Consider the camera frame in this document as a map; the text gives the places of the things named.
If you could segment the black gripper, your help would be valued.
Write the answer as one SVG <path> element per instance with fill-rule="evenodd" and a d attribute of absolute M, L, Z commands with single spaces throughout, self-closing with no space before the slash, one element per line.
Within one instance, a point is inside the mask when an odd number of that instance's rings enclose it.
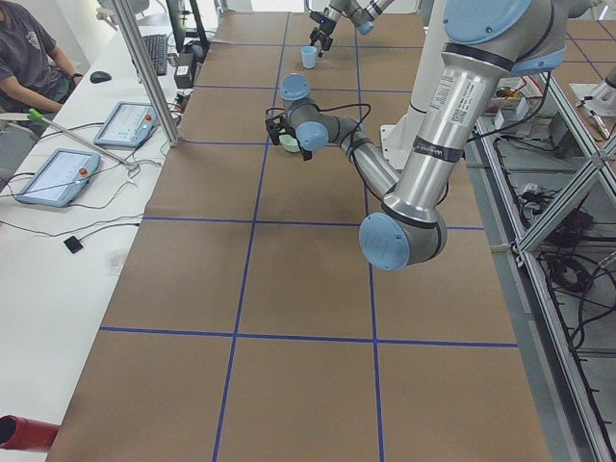
<path fill-rule="evenodd" d="M 312 150 L 309 147 L 306 147 L 295 137 L 291 137 L 291 151 L 293 153 L 300 152 L 302 156 L 302 160 L 304 162 L 310 161 L 313 159 Z"/>
<path fill-rule="evenodd" d="M 315 27 L 310 35 L 310 45 L 314 46 L 317 41 L 320 42 L 320 50 L 318 52 L 318 57 L 321 58 L 323 54 L 330 50 L 332 45 L 332 34 L 335 29 L 335 22 L 332 20 L 331 25 L 326 25 L 325 27 L 320 27 L 319 25 Z"/>

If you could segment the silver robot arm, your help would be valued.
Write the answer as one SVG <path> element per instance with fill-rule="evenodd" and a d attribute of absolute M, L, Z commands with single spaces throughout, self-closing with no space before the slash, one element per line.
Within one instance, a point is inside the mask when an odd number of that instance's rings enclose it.
<path fill-rule="evenodd" d="M 366 259 L 382 270 L 401 270 L 436 257 L 447 242 L 437 210 L 464 146 L 500 79 L 549 72 L 564 58 L 570 18 L 588 1 L 448 1 L 440 16 L 447 35 L 442 76 L 432 92 L 402 172 L 396 172 L 365 136 L 358 121 L 326 115 L 300 74 L 281 84 L 282 123 L 310 154 L 336 143 L 381 201 L 361 223 Z"/>
<path fill-rule="evenodd" d="M 330 50 L 333 44 L 333 34 L 341 17 L 350 20 L 361 35 L 368 34 L 374 27 L 376 19 L 393 3 L 393 0 L 370 1 L 362 7 L 355 0 L 331 0 L 321 11 L 309 12 L 309 17 L 317 23 L 310 34 L 310 45 L 318 42 L 320 48 L 318 57 Z"/>

